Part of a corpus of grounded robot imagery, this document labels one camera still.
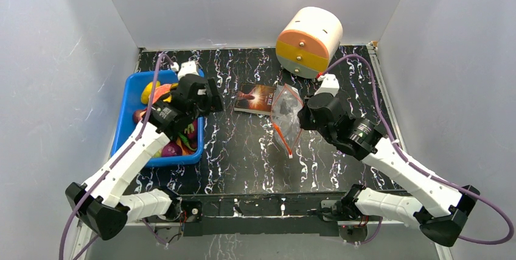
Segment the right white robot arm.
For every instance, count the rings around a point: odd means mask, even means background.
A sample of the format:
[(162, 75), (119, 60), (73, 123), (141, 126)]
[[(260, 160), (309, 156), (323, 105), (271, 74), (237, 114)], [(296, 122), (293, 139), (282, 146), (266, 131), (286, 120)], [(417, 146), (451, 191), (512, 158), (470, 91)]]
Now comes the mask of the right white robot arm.
[(452, 247), (464, 228), (476, 199), (436, 182), (401, 159), (385, 131), (365, 118), (349, 115), (330, 93), (308, 96), (298, 118), (303, 130), (316, 130), (341, 153), (394, 180), (407, 196), (354, 184), (341, 200), (321, 208), (329, 220), (379, 216), (419, 229), (433, 242)]

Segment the clear zip top bag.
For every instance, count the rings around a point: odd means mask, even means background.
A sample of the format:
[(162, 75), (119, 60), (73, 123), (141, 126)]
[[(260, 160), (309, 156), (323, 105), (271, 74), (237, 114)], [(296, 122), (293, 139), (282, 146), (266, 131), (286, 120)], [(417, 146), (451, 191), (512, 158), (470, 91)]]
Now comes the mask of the clear zip top bag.
[(285, 150), (289, 159), (298, 145), (301, 126), (298, 112), (303, 108), (299, 91), (291, 85), (278, 86), (271, 106), (271, 123), (275, 141)]

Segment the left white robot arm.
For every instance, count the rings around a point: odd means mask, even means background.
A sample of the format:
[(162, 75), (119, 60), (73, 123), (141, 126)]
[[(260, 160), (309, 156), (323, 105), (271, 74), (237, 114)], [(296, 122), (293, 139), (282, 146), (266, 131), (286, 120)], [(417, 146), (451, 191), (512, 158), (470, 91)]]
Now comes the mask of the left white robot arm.
[(73, 215), (101, 239), (114, 238), (129, 222), (159, 216), (174, 221), (182, 213), (182, 198), (168, 188), (125, 195), (148, 161), (188, 125), (222, 111), (213, 78), (186, 74), (167, 97), (153, 102), (122, 147), (84, 183), (72, 182), (65, 195)]

